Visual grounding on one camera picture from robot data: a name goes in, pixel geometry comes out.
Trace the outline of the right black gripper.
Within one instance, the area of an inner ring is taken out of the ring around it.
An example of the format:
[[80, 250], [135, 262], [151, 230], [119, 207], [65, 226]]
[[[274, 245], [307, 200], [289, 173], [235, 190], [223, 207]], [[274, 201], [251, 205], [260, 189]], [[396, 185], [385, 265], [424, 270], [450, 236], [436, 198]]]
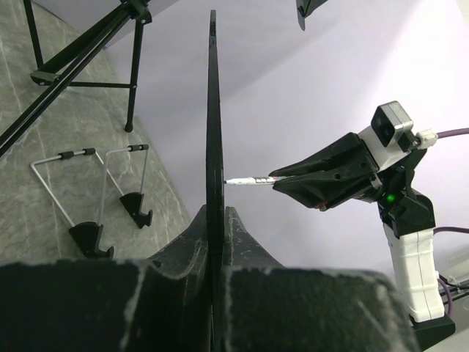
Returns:
[[307, 208], [328, 210], [356, 199], [393, 205], [403, 198], [403, 170], [379, 167], [356, 133], [347, 133], [319, 152], [272, 171], [273, 189]]

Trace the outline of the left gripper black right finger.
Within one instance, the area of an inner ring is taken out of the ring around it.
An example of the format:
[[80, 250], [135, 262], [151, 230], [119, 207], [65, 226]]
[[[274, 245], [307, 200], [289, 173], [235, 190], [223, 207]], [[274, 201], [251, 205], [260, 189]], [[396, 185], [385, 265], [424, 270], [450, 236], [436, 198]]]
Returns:
[[285, 268], [225, 212], [223, 351], [418, 351], [388, 278]]

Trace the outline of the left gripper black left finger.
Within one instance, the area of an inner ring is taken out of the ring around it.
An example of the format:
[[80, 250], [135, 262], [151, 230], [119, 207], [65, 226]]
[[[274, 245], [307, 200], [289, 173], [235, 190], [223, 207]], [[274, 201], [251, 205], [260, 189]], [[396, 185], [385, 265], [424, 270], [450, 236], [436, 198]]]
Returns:
[[3, 351], [208, 351], [206, 211], [143, 260], [1, 263]]

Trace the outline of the white blue whiteboard marker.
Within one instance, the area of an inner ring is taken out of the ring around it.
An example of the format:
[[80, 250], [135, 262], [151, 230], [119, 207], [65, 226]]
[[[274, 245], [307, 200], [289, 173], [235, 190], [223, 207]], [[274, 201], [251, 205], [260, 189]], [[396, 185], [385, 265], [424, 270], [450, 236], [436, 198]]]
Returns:
[[273, 185], [281, 180], [281, 177], [239, 177], [224, 181], [224, 184], [231, 186], [255, 186], [255, 185]]

